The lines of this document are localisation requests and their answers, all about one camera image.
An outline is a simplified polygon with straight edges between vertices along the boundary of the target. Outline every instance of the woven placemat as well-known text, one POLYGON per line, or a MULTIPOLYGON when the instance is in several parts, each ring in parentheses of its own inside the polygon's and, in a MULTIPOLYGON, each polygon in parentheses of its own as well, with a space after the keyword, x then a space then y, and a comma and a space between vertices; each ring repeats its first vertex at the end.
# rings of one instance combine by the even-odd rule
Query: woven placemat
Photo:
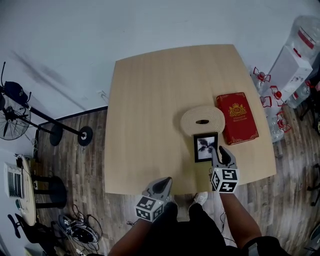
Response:
POLYGON ((225 129, 225 116, 215 106, 197 106, 181 118, 180 126, 188 136, 205 133, 222 133, 225 129))

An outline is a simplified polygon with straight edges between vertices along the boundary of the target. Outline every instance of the red bottle cap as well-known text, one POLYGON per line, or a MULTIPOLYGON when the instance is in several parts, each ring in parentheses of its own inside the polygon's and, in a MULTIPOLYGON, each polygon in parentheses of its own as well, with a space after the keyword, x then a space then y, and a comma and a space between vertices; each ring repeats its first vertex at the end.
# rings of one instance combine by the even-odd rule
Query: red bottle cap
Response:
POLYGON ((280 99, 280 98, 282 97, 281 91, 278 90, 278 91, 275 93, 275 97, 276 97, 277 99, 280 99))
POLYGON ((284 124, 284 121, 281 119, 278 121, 278 126, 280 129, 284 128, 286 125, 284 124))
POLYGON ((265 80, 265 76, 266 76, 266 74, 265 73, 263 73, 263 72, 260 72, 259 74, 258 74, 258 79, 259 80, 261 80, 261 81, 264 81, 265 80))

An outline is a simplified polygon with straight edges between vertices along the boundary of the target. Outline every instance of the black pole stand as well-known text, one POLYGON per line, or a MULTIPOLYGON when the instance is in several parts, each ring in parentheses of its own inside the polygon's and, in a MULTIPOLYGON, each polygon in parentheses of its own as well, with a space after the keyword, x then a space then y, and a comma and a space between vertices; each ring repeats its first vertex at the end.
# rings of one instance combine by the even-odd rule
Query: black pole stand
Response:
POLYGON ((78 143, 83 147, 89 145, 89 143, 91 142, 91 140, 93 138, 94 133, 93 133, 91 127, 89 127, 89 126, 84 126, 80 129, 80 131, 77 131, 75 129, 72 129, 69 126, 64 125, 63 123, 58 122, 57 120, 54 120, 50 116, 47 116, 46 114, 40 112, 39 110, 35 109, 32 106, 26 105, 24 107, 28 108, 30 110, 30 112, 36 114, 37 116, 54 124, 54 126, 52 127, 51 132, 50 132, 50 143, 52 146, 57 146, 60 143, 64 129, 75 134, 75 135, 78 135, 78 143))
POLYGON ((45 128, 42 128, 41 126, 36 125, 35 123, 30 122, 29 120, 27 120, 27 119, 25 119, 25 118, 23 118, 23 117, 17 116, 16 118, 18 118, 18 119, 20 119, 20 120, 24 121, 25 123, 27 123, 27 124, 29 124, 29 125, 32 125, 32 126, 34 126, 34 127, 38 128, 39 130, 42 130, 42 131, 44 131, 44 132, 46 132, 46 133, 54 134, 52 131, 47 130, 47 129, 45 129, 45 128))

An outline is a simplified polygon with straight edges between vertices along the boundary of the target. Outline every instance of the small round table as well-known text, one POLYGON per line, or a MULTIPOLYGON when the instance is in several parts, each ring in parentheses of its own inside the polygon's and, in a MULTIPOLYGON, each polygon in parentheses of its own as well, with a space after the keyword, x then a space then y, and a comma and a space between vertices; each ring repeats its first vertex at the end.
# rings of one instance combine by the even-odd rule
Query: small round table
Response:
POLYGON ((37 216, 34 185, 31 178, 28 162, 23 156, 22 165, 23 198, 19 199, 21 205, 20 213, 24 221, 29 226, 33 226, 36 224, 37 216))
POLYGON ((36 224, 36 209, 64 208, 67 204, 67 190, 63 181, 57 177, 31 175, 27 160, 22 157, 23 198, 19 199, 20 213, 24 221, 33 226, 36 224), (33 181, 48 182, 48 190, 34 189, 33 181), (51 202, 36 203, 35 194, 49 195, 51 202))

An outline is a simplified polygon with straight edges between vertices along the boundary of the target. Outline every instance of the human arm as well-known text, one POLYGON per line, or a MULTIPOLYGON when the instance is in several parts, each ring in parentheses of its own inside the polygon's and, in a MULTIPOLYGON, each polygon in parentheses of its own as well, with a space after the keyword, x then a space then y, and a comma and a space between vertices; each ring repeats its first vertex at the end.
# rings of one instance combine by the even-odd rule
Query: human arm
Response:
POLYGON ((220 193, 232 237, 238 248, 242 249, 249 241, 261 237, 258 224, 231 193, 220 193))
POLYGON ((152 223, 147 220, 139 219, 128 233, 111 248, 108 256, 135 255, 144 242, 151 228, 151 224, 152 223))

